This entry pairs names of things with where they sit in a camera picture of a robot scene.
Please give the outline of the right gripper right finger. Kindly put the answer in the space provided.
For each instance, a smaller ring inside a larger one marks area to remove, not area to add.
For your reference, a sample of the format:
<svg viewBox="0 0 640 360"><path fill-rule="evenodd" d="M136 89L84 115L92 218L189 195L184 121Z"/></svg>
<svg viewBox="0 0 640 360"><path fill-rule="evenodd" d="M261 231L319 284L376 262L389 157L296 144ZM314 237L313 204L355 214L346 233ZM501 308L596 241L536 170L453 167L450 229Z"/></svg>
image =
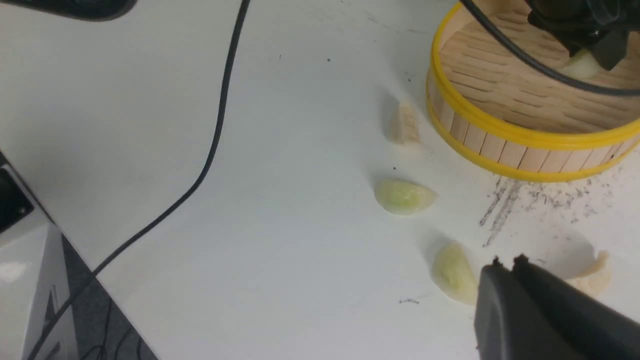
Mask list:
<svg viewBox="0 0 640 360"><path fill-rule="evenodd" d="M514 258L513 276L551 328L585 360L638 360L640 326L579 291L525 255Z"/></svg>

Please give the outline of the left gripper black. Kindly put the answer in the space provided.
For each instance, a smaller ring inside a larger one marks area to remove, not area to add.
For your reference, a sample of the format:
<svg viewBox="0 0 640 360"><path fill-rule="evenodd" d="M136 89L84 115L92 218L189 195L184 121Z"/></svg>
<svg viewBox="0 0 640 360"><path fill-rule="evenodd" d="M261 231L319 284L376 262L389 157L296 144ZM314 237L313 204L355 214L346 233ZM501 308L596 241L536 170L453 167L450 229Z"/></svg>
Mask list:
<svg viewBox="0 0 640 360"><path fill-rule="evenodd" d="M567 48L592 50L611 71L627 55L631 32L639 31L637 0L527 0L528 22Z"/></svg>

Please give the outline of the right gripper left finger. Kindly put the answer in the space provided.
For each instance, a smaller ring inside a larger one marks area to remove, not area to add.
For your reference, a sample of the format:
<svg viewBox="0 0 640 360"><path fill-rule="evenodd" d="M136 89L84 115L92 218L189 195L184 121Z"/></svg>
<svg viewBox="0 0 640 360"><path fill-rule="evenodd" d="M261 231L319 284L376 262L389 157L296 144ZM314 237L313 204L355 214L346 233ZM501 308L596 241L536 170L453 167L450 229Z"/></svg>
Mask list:
<svg viewBox="0 0 640 360"><path fill-rule="evenodd" d="M497 257L480 272L474 333L481 360L586 358L560 337Z"/></svg>

